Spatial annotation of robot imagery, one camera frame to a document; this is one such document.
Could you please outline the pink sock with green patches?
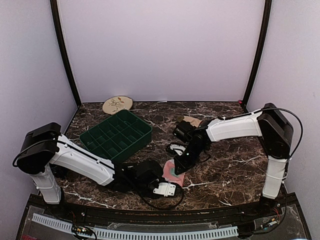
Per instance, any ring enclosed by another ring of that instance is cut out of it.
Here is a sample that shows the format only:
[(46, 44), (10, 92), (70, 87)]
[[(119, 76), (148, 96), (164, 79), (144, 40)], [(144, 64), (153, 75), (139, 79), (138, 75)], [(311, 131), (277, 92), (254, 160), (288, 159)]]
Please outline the pink sock with green patches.
[(170, 183), (176, 183), (183, 187), (185, 174), (185, 172), (178, 175), (175, 174), (175, 163), (173, 159), (168, 160), (164, 164), (162, 177)]

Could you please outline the green plastic divider tray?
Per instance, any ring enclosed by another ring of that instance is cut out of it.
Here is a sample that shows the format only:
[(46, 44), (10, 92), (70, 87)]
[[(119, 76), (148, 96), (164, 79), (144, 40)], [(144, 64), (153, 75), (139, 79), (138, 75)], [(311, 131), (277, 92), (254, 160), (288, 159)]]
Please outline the green plastic divider tray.
[(148, 145), (153, 128), (129, 110), (123, 109), (82, 133), (86, 150), (118, 164)]

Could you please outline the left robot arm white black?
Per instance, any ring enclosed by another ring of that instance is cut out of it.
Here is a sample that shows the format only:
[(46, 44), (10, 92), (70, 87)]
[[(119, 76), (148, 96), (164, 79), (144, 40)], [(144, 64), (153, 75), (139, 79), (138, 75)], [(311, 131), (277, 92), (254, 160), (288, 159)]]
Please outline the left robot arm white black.
[(44, 201), (60, 218), (67, 218), (71, 208), (62, 200), (64, 193), (51, 165), (74, 171), (115, 192), (134, 192), (150, 207), (147, 199), (185, 196), (179, 184), (163, 177), (163, 169), (156, 161), (113, 163), (74, 144), (61, 133), (58, 123), (51, 122), (26, 134), (12, 166), (32, 178)]

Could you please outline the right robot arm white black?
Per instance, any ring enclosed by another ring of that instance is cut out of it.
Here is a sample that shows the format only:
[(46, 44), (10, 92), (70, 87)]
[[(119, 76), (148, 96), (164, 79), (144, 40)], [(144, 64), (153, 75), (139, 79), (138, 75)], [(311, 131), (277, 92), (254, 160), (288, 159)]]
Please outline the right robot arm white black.
[(202, 120), (198, 126), (181, 120), (173, 130), (173, 135), (182, 144), (171, 143), (166, 151), (174, 155), (174, 173), (183, 174), (192, 169), (199, 161), (202, 152), (211, 143), (222, 140), (258, 137), (268, 158), (262, 201), (255, 205), (255, 213), (266, 217), (275, 208), (274, 199), (287, 178), (289, 162), (296, 148), (292, 148), (294, 127), (284, 116), (292, 115), (298, 123), (302, 121), (290, 110), (267, 103), (263, 108), (232, 117), (216, 117)]

